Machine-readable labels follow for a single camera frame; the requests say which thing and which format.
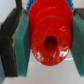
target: red cylindrical object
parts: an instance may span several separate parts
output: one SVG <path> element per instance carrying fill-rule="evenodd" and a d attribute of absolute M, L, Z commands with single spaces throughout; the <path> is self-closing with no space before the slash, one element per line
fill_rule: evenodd
<path fill-rule="evenodd" d="M 35 58 L 47 66 L 63 61 L 71 47 L 73 19 L 66 0 L 34 1 L 28 15 Z"/>

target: white background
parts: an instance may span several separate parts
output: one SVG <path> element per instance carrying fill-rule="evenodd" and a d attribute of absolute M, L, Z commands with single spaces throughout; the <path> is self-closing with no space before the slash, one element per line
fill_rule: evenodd
<path fill-rule="evenodd" d="M 22 0 L 24 8 L 27 1 Z M 84 0 L 73 0 L 73 3 L 75 8 L 84 7 Z M 0 0 L 0 23 L 14 7 L 14 0 Z M 71 52 L 62 63 L 53 67 L 40 64 L 31 52 L 27 77 L 6 78 L 2 84 L 84 84 L 84 77 L 79 76 Z"/>

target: circular opening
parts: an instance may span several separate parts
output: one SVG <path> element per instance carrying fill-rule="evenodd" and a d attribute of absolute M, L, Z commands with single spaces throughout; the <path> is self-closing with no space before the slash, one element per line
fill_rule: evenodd
<path fill-rule="evenodd" d="M 44 46 L 48 51 L 54 51 L 57 47 L 57 39 L 54 36 L 46 38 Z"/>

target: red ring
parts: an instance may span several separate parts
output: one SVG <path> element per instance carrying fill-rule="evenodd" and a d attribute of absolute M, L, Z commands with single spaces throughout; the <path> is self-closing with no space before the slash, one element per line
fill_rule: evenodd
<path fill-rule="evenodd" d="M 46 17 L 34 27 L 31 48 L 35 58 L 47 66 L 64 60 L 71 47 L 71 31 L 67 23 L 58 17 Z"/>

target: red object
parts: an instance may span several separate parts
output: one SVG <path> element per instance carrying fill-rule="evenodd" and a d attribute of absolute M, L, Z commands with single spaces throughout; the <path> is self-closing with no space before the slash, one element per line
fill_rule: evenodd
<path fill-rule="evenodd" d="M 35 58 L 47 66 L 62 62 L 71 47 L 73 19 L 66 0 L 34 1 L 28 15 Z"/>

